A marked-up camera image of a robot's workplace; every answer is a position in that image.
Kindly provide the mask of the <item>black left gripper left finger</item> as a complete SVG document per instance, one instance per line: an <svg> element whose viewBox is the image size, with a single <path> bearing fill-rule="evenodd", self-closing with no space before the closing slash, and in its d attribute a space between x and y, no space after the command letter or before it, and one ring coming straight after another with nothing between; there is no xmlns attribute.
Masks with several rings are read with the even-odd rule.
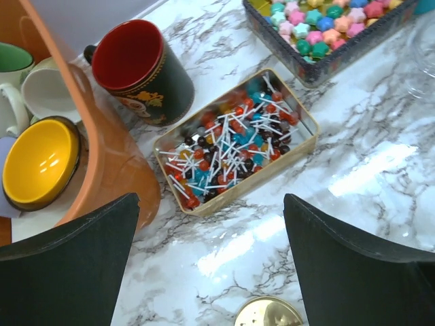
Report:
<svg viewBox="0 0 435 326"><path fill-rule="evenodd" d="M125 194L1 247L2 325L110 325L139 216Z"/></svg>

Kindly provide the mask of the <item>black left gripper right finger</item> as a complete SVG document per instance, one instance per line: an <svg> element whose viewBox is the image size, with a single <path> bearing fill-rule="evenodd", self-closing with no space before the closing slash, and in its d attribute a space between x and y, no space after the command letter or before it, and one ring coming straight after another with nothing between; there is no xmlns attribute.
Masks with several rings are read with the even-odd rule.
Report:
<svg viewBox="0 0 435 326"><path fill-rule="evenodd" d="M434 254L286 194L285 226L310 325L433 325Z"/></svg>

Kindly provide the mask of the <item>dark tin of star candies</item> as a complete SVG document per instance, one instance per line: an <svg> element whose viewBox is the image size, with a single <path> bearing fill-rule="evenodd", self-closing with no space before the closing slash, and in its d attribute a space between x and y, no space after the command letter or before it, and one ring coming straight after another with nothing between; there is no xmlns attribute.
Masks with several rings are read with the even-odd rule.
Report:
<svg viewBox="0 0 435 326"><path fill-rule="evenodd" d="M411 18L416 1L244 1L250 28L308 87L330 79Z"/></svg>

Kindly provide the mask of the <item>gold tin of lollipops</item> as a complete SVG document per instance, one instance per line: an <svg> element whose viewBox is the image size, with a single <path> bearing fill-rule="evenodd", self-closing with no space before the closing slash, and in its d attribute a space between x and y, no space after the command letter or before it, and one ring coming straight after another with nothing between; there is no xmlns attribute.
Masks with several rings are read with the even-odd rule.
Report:
<svg viewBox="0 0 435 326"><path fill-rule="evenodd" d="M183 213L206 217L310 154L319 124L271 69L246 79L154 143Z"/></svg>

